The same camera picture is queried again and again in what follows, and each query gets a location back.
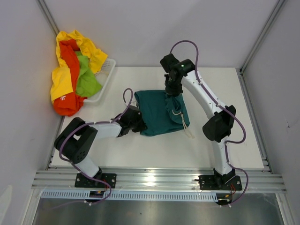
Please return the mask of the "teal green shorts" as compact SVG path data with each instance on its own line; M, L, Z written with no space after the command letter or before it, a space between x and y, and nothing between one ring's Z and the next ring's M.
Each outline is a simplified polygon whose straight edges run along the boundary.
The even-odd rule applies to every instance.
M182 94L172 96L164 90L140 90L134 96L147 127L141 135L152 137L184 130L193 136L188 130L190 120Z

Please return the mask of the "orange shorts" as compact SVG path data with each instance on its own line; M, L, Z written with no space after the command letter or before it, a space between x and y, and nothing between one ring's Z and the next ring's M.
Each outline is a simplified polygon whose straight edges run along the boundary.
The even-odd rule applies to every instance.
M71 39L61 41L60 50L62 59L66 62L70 69L73 92L56 99L52 105L58 115L72 116L80 110L84 104L84 100L86 99L85 97L81 97L76 94L76 85L80 66L75 52L80 49L76 45L75 40Z

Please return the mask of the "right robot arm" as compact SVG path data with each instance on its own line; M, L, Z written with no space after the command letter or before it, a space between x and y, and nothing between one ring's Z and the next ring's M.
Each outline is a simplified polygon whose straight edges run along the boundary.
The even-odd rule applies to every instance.
M235 107L233 105L226 106L223 102L215 103L211 99L217 99L217 97L209 93L210 88L196 72L196 67L190 59L180 62L170 53L163 57L160 64L166 72L166 93L169 96L178 96L183 93L182 88L185 87L206 113L208 121L202 127L202 131L213 147L214 185L219 189L225 189L235 176L235 170L227 164L225 154L224 142L230 136L234 123L234 119L226 110L234 115Z

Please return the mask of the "lime green shorts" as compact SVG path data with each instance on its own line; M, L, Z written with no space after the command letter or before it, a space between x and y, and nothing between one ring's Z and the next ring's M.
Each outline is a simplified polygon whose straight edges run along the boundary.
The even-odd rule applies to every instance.
M83 98L90 98L102 89L102 85L97 81L94 73L91 71L88 57L82 55L80 51L76 51L75 53L80 66L76 94Z

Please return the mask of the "yellow shorts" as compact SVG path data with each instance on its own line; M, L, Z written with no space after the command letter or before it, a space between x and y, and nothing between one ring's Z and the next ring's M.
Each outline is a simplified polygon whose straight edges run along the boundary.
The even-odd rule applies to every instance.
M96 48L94 43L79 31L74 30L70 33L60 31L56 37L56 56L59 66L52 71L52 87L50 89L51 102L66 94L73 92L71 84L71 73L66 62L62 59L60 42L67 40L75 40L82 55L89 59L89 68L93 73L100 72L108 55L101 49Z

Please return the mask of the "white plastic basket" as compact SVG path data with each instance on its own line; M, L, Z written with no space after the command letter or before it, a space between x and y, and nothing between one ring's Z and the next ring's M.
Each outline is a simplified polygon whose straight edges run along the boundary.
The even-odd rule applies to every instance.
M85 99L85 104L96 104L100 101L110 81L115 65L116 61L114 59L107 58L104 64L102 65L101 70L94 74L96 80L102 85L102 89L93 96Z

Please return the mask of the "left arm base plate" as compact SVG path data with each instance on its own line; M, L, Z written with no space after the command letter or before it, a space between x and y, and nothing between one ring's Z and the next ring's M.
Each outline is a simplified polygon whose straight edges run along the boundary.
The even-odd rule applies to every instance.
M111 188L115 188L116 181L117 181L117 174L100 172L97 173L93 178L106 182L111 186ZM76 176L75 187L76 188L108 188L106 184L88 179L81 173L77 174Z

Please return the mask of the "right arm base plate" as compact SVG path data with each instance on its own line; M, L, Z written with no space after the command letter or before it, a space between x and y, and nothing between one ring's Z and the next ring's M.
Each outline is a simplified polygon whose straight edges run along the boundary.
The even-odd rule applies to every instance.
M233 186L235 190L242 190L240 176L234 175L230 178L221 178L214 175L200 175L199 185L201 190L230 191Z

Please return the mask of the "aluminium mounting rail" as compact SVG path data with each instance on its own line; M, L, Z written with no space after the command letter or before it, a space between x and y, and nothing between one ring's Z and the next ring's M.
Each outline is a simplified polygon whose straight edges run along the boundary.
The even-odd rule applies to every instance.
M103 168L104 173L115 173L116 190L192 192L199 190L200 175L211 175L212 170L162 168ZM73 189L77 171L71 167L50 167L36 172L32 189ZM249 193L286 193L283 177L269 171L249 171Z

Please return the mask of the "right aluminium frame post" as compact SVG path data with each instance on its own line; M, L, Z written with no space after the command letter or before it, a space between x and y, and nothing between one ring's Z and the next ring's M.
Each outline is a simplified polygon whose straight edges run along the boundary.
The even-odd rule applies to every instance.
M246 56L242 66L239 69L241 75L244 74L247 67L250 65L251 61L259 51L261 45L264 43L267 35L269 34L271 28L275 24L277 18L279 17L281 11L283 10L284 6L286 5L287 0L278 0L272 9L270 15L268 16L266 22L264 23L262 30L260 31L258 37L256 38L253 46L250 49L250 52Z

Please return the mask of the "aluminium frame post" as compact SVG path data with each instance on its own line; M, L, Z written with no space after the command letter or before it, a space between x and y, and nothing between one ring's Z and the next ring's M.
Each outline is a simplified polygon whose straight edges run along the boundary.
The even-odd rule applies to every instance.
M272 9L270 15L268 16L266 22L264 23L262 30L260 31L258 37L256 38L253 46L250 49L250 52L246 56L242 66L239 69L241 75L244 74L247 67L250 65L251 61L259 51L261 45L264 43L267 35L269 34L271 28L275 24L277 18L279 17L281 11L283 10L284 6L286 5L287 0L278 0Z
M45 17L47 23L49 24L50 28L53 30L55 34L59 33L59 28L54 20L54 17L46 3L45 0L36 0L43 16Z

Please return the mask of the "left aluminium frame post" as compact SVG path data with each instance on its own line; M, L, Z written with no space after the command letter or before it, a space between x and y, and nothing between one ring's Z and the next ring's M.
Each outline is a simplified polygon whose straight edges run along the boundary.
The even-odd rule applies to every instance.
M54 20L54 17L46 3L45 0L36 0L43 16L45 17L47 23L49 24L50 28L53 30L55 34L59 33L59 28Z

